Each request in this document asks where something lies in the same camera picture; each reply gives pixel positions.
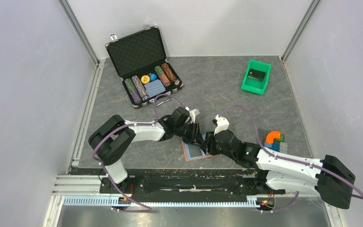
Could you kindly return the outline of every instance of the wall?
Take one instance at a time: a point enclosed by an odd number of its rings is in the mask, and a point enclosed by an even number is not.
[[[110,34],[161,29],[168,56],[282,55],[311,0],[68,0],[98,58]]]
[[[0,227],[41,226],[94,65],[55,0],[0,0]]]
[[[363,1],[322,1],[286,64],[315,155],[339,157],[363,190]],[[342,214],[363,226],[363,200]]]

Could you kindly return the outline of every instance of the green plastic bin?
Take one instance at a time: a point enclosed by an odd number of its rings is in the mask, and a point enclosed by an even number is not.
[[[255,94],[263,95],[268,85],[269,74],[271,65],[260,61],[250,60],[248,63],[247,71],[245,72],[242,90],[249,91]],[[249,71],[258,70],[265,73],[263,80],[258,80],[249,76]]]

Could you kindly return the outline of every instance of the orange curved object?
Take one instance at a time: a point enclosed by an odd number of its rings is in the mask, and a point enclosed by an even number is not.
[[[280,134],[281,133],[279,131],[271,131],[267,135],[267,138],[265,139],[265,142],[266,143],[269,143],[269,144],[272,144],[275,139],[280,140]]]

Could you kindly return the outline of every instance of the gray floor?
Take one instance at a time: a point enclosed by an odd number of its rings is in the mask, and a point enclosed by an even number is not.
[[[272,70],[263,96],[241,90],[250,59],[270,63]],[[288,143],[288,153],[310,157],[307,140],[294,102],[293,94],[277,56],[172,57],[169,62],[184,82],[184,88],[174,95],[189,108],[198,108],[201,132],[212,131],[211,120],[232,104],[246,106],[254,115],[259,128],[280,131]],[[158,107],[160,116],[171,114],[176,101]],[[119,114],[130,121],[150,121],[155,118],[152,105],[134,109],[117,76],[112,62],[107,59],[96,95],[87,138],[112,115]],[[246,113],[235,108],[225,114],[229,129],[242,141],[255,142],[255,132]],[[181,138],[163,142],[132,143],[122,160],[125,168],[240,168],[225,156],[215,156],[186,162]],[[83,146],[79,167],[99,167],[91,158],[92,149]]]
[[[277,198],[276,207],[291,198]],[[154,208],[153,213],[117,213],[109,207],[63,206],[59,227],[330,227],[320,199],[299,198],[287,210],[260,214],[252,208]]]

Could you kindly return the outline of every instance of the black case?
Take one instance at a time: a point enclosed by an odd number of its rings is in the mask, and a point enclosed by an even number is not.
[[[111,38],[112,42],[107,43],[105,47],[134,108],[140,108],[154,102],[154,98],[159,94],[150,97],[145,102],[136,104],[124,83],[127,78],[137,75],[141,79],[142,76],[148,73],[157,74],[154,67],[161,66],[166,62],[176,78],[180,80],[180,84],[171,83],[170,86],[165,87],[166,90],[162,94],[170,95],[184,86],[182,80],[166,59],[164,43],[158,26],[149,27],[120,39],[117,39],[116,35],[113,34]]]

